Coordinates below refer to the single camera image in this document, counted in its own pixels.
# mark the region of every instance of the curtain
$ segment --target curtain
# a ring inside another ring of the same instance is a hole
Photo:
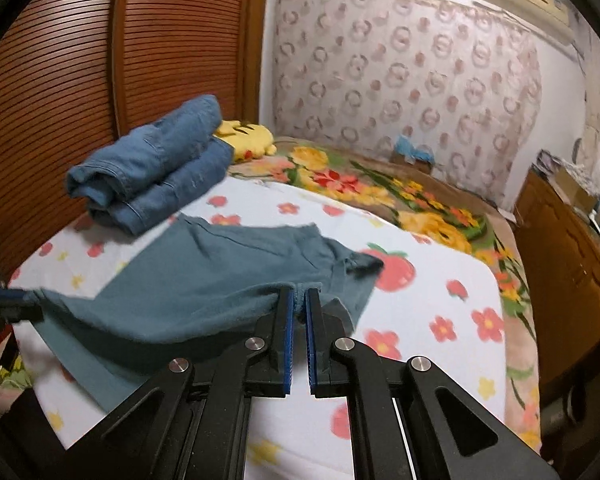
[[[588,23],[585,26],[589,40],[584,45],[586,122],[576,161],[584,165],[586,173],[594,182],[600,184],[600,175],[594,174],[600,144],[600,38]]]
[[[276,135],[388,160],[499,203],[542,85],[530,33],[443,0],[277,0]]]

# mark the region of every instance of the metal bolt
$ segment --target metal bolt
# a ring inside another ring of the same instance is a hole
[[[411,366],[413,366],[419,372],[426,372],[431,368],[431,361],[426,357],[417,356],[411,360]]]
[[[345,352],[351,350],[356,345],[356,342],[353,339],[349,339],[348,337],[341,337],[336,339],[336,348],[340,350],[344,350]]]
[[[189,361],[184,357],[176,357],[169,362],[169,370],[175,374],[180,374],[189,368]]]
[[[250,337],[244,342],[249,350],[260,350],[264,348],[264,339],[261,337]]]

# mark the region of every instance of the white bed sheet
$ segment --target white bed sheet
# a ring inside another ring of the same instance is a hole
[[[500,297],[493,273],[458,251],[415,237],[378,217],[295,187],[227,178],[182,213],[245,226],[314,222],[324,236],[354,250],[375,244],[394,254],[354,338],[380,354],[432,359],[493,415],[504,420],[506,361]],[[14,273],[11,286],[46,287],[94,297],[127,262],[168,228],[169,221],[132,239],[82,217],[44,244]],[[415,270],[399,260],[407,259]],[[450,282],[459,282],[449,287]],[[105,413],[62,370],[35,329],[14,327],[27,370],[52,427],[65,447]],[[306,347],[294,345],[292,392],[254,399],[245,478],[353,476],[344,399],[309,394]]]

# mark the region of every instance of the stuffed animal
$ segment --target stuffed animal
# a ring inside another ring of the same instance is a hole
[[[234,162],[276,153],[272,133],[260,124],[222,121],[214,135],[234,148]]]

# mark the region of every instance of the brown floral bedspread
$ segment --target brown floral bedspread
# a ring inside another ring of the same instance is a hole
[[[524,269],[507,221],[477,196],[408,166],[299,139],[281,138],[276,146],[277,155],[236,164],[229,174],[275,180],[329,196],[472,254],[491,268],[500,287],[506,335],[505,423],[539,451],[538,348]]]

